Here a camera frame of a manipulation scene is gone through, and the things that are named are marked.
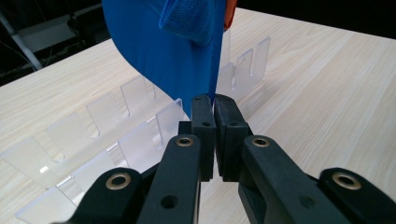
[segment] light wood tabletop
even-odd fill
[[[240,8],[231,31],[232,62],[271,37],[263,82],[237,102],[252,131],[312,176],[346,168],[396,200],[396,40]],[[0,153],[34,136],[54,154],[52,123],[138,76],[108,40],[1,87]],[[15,212],[45,190],[4,160],[0,175],[0,223],[19,223]],[[215,176],[199,222],[248,223],[237,184]]]

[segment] screw hole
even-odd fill
[[[332,175],[332,180],[338,185],[345,189],[357,190],[361,189],[361,182],[353,175],[344,173],[335,173]]]
[[[254,138],[252,143],[256,147],[268,147],[270,145],[270,142],[265,138]]]
[[[125,183],[126,179],[123,176],[117,176],[116,178],[114,178],[111,183],[113,185],[121,185],[123,183]]]
[[[127,173],[117,173],[106,181],[106,187],[112,190],[124,189],[131,183],[131,177]]]
[[[306,208],[313,208],[317,203],[311,197],[300,196],[300,204]]]
[[[177,139],[176,143],[180,147],[189,147],[194,143],[194,141],[191,138],[182,137]]]
[[[172,209],[177,206],[178,198],[173,195],[165,196],[161,199],[161,206],[165,209]]]

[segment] dark floor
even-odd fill
[[[396,39],[395,0],[239,0],[238,6]]]
[[[69,15],[67,25],[76,37],[35,52],[35,57],[46,67],[109,39],[99,3],[100,0],[68,0],[56,3],[52,0],[0,1],[0,11],[16,31]],[[86,7],[95,8],[74,16],[76,10]],[[0,86],[35,71],[8,32],[0,22]]]
[[[396,0],[239,0],[238,6],[300,21],[328,25],[396,39]],[[23,59],[3,27],[0,27],[0,86],[31,74],[34,69]],[[35,53],[50,65],[81,51],[71,39]]]

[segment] clear plastic divider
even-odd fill
[[[108,148],[106,152],[116,167],[129,168],[128,162],[125,159],[125,155],[123,154],[118,143]]]
[[[139,173],[156,164],[163,155],[156,150],[146,122],[122,137],[119,145],[129,167]]]
[[[148,99],[153,102],[157,99],[157,91],[158,87],[154,85],[152,82],[150,82],[148,79],[145,77],[143,78],[145,80],[146,84],[146,94],[148,96]]]
[[[230,37],[224,34],[223,43]],[[240,55],[236,63],[220,63],[216,93],[224,94],[239,101],[261,83],[265,74],[270,38],[261,41],[254,49]],[[222,58],[227,58],[227,45],[221,49]]]
[[[23,207],[15,216],[28,223],[62,222],[73,216],[76,208],[58,188],[52,187]]]
[[[186,118],[181,100],[175,100],[172,104],[160,111],[156,115],[156,118],[158,127],[160,128],[163,147],[166,147],[168,141],[177,135],[178,123]]]
[[[1,154],[1,158],[45,189],[53,186],[53,179],[63,178],[53,171],[58,164],[33,137],[9,148]]]
[[[99,135],[114,130],[122,120],[122,114],[117,107],[112,93],[108,93],[102,98],[88,104],[87,109],[99,131]]]
[[[222,44],[221,44],[221,54],[220,54],[220,65],[222,68],[230,62],[230,41],[231,41],[231,30],[224,32]]]
[[[79,205],[79,202],[85,194],[81,186],[76,183],[76,180],[71,175],[56,187],[76,206]]]
[[[116,168],[107,151],[103,151],[71,174],[82,191],[87,192],[93,182],[103,173]]]
[[[121,91],[130,117],[144,113],[144,108],[156,99],[153,84],[147,82],[144,77],[137,77],[122,85]]]
[[[65,159],[72,158],[93,141],[77,113],[49,126],[47,133],[64,153]]]
[[[160,127],[158,126],[157,117],[153,117],[152,119],[147,121],[148,129],[152,136],[152,141],[154,143],[155,148],[158,150],[163,149],[163,140],[161,137]]]

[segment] blue towel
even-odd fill
[[[215,96],[225,0],[103,0],[122,56],[187,115],[193,96]]]
[[[168,0],[160,18],[160,29],[206,46],[213,36],[214,9],[212,0]]]

